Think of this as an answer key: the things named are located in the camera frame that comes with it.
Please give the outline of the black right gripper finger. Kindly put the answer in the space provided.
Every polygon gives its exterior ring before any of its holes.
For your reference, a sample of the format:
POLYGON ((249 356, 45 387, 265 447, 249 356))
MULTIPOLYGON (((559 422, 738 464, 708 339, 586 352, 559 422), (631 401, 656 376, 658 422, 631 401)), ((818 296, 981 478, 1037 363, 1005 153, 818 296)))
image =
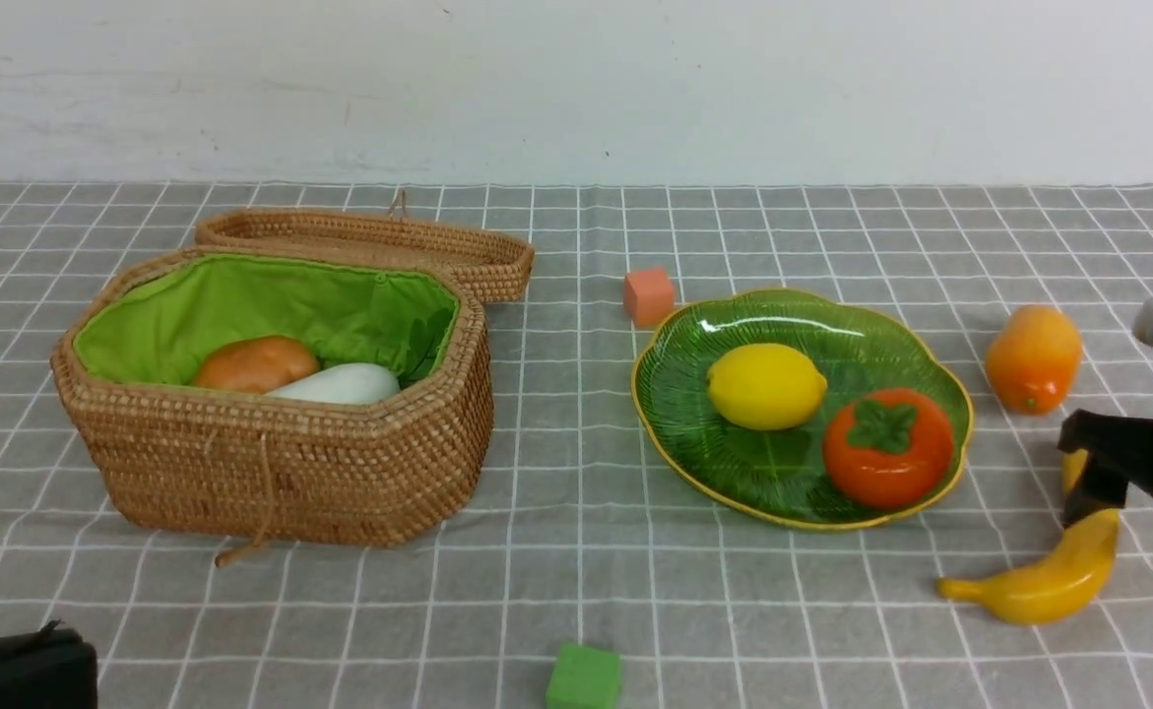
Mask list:
POLYGON ((1062 495, 1064 528, 1102 510, 1125 510, 1131 490, 1153 506, 1153 417, 1077 409, 1061 424, 1057 448, 1083 454, 1080 475, 1062 495))

